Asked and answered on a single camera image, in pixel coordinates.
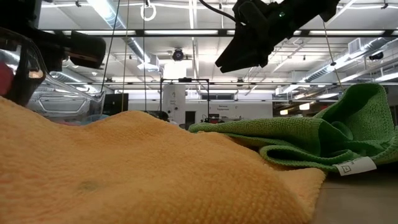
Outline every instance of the orange fabric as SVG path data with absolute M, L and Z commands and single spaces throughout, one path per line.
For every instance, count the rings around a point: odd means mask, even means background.
M 308 223 L 325 174 L 128 111 L 65 126 L 0 97 L 0 223 Z

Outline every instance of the fluorescent light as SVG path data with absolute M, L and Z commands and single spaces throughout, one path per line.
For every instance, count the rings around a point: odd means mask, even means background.
M 338 95 L 338 93 L 326 93 L 326 94 L 318 96 L 318 98 L 319 99 L 327 99 L 327 98 L 331 98 L 331 97 L 334 97 L 337 95 Z
M 202 35 L 218 34 L 218 30 L 146 30 L 147 35 Z
M 355 75 L 350 75 L 348 77 L 345 77 L 344 79 L 340 80 L 341 82 L 347 82 L 350 80 L 353 80 L 354 78 L 358 77 L 359 75 L 355 74 Z
M 377 79 L 375 79 L 376 82 L 383 82 L 383 81 L 387 81 L 393 78 L 398 78 L 398 72 L 397 73 L 392 73 L 392 74 L 388 74 L 388 75 L 383 75 Z
M 328 35 L 381 35 L 384 30 L 327 30 Z M 311 30 L 310 35 L 325 35 L 324 30 Z
M 115 14 L 107 0 L 87 0 L 101 17 L 110 17 Z
M 76 30 L 79 33 L 87 34 L 87 35 L 126 35 L 125 30 Z M 136 31 L 128 30 L 127 35 L 135 35 Z
M 282 110 L 279 113 L 280 115 L 287 115 L 289 112 L 287 110 Z
M 303 105 L 300 105 L 300 110 L 309 110 L 310 109 L 310 104 L 305 103 Z
M 298 99 L 301 99 L 301 98 L 303 98 L 303 97 L 305 97 L 304 94 L 299 94 L 299 95 L 295 96 L 294 99 L 295 99 L 295 100 L 298 100 Z

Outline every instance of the white label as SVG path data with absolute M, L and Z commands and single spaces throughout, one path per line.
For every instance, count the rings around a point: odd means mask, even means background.
M 375 163 L 368 156 L 354 159 L 353 161 L 335 164 L 340 175 L 351 175 L 377 169 Z

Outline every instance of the green towel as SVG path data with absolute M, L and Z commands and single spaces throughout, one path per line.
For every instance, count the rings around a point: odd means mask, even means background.
M 376 165 L 398 161 L 398 130 L 384 88 L 374 83 L 349 87 L 338 102 L 313 118 L 200 123 L 189 131 L 226 134 L 258 147 L 267 161 L 285 166 L 338 172 L 333 164 L 363 156 Z

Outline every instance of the floor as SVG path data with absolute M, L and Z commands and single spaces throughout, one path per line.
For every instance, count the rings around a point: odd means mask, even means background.
M 375 170 L 344 177 L 329 175 L 311 224 L 337 223 L 397 224 L 398 172 Z

